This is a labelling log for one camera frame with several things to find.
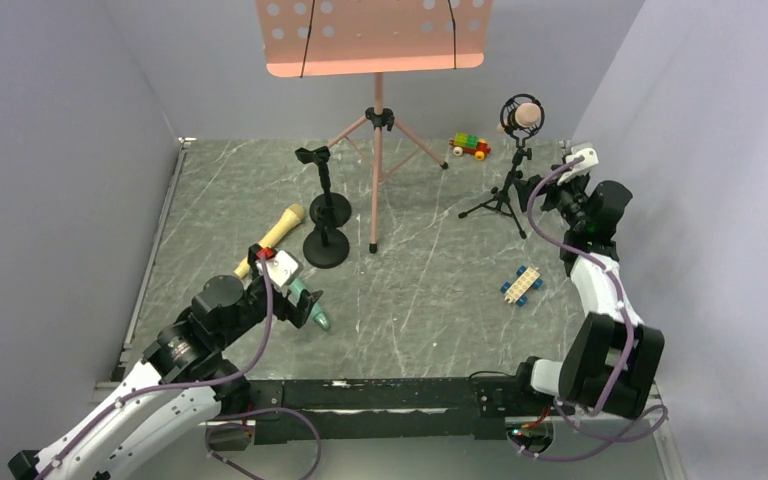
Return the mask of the black tripod microphone stand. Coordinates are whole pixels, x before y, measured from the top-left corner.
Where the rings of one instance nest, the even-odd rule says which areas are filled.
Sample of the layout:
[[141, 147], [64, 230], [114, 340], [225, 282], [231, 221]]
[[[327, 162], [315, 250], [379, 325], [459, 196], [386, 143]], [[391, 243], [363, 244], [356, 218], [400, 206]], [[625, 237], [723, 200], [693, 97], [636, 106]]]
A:
[[504, 183], [502, 184], [501, 187], [494, 187], [490, 190], [489, 199], [477, 204], [476, 206], [470, 209], [462, 211], [458, 214], [459, 219], [464, 219], [471, 213], [476, 212], [480, 209], [484, 209], [484, 210], [499, 214], [503, 217], [510, 218], [513, 220], [516, 226], [516, 230], [521, 239], [526, 239], [527, 234], [524, 231], [521, 225], [521, 222], [517, 218], [517, 214], [512, 205], [511, 189], [514, 189], [514, 193], [516, 194], [516, 190], [513, 186], [513, 181], [517, 177], [524, 177], [524, 173], [520, 169], [520, 167], [525, 160], [531, 160], [533, 158], [532, 150], [530, 147], [527, 146], [527, 141], [533, 138], [542, 129], [545, 123], [545, 110], [542, 105], [542, 102], [539, 99], [537, 99], [535, 96], [528, 93], [520, 93], [510, 97], [503, 104], [500, 110], [501, 112], [503, 107], [511, 104], [519, 105], [524, 103], [536, 103], [542, 107], [543, 122], [541, 127], [539, 129], [514, 130], [514, 131], [506, 130], [505, 132], [503, 132], [514, 141], [514, 146], [515, 146], [514, 154], [511, 160], [511, 166], [506, 173]]

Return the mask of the pink microphone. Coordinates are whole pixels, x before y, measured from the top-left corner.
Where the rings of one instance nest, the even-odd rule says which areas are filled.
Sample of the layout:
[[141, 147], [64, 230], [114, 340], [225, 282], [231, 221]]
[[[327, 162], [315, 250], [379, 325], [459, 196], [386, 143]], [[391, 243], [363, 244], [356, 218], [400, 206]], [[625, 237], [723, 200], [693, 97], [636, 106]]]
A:
[[497, 126], [500, 133], [506, 130], [539, 129], [543, 122], [542, 107], [536, 103], [511, 104], [503, 107], [500, 114]]

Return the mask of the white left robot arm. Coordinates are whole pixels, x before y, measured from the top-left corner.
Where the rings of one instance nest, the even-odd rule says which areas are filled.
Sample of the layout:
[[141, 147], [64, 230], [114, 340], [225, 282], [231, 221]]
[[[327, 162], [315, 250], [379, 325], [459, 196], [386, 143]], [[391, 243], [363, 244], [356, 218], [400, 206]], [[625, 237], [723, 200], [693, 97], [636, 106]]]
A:
[[258, 401], [246, 377], [265, 348], [239, 369], [224, 350], [258, 324], [302, 328], [321, 294], [287, 290], [303, 267], [285, 250], [254, 244], [248, 282], [236, 274], [209, 279], [177, 319], [83, 420], [49, 446], [8, 462], [15, 479], [124, 479], [196, 425], [244, 412]]

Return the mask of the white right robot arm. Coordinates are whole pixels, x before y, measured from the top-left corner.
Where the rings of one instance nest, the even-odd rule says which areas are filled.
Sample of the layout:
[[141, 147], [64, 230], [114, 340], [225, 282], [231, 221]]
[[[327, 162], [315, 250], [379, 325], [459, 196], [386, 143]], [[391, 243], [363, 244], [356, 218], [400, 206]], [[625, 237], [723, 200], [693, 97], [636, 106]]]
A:
[[584, 175], [560, 183], [534, 175], [516, 183], [523, 212], [531, 211], [530, 199], [543, 197], [542, 210], [558, 211], [567, 223], [559, 257], [585, 314], [563, 360], [531, 356], [517, 374], [543, 397], [635, 419], [647, 402], [665, 339], [643, 323], [619, 279], [613, 236], [633, 194], [612, 180], [589, 190], [589, 180]]

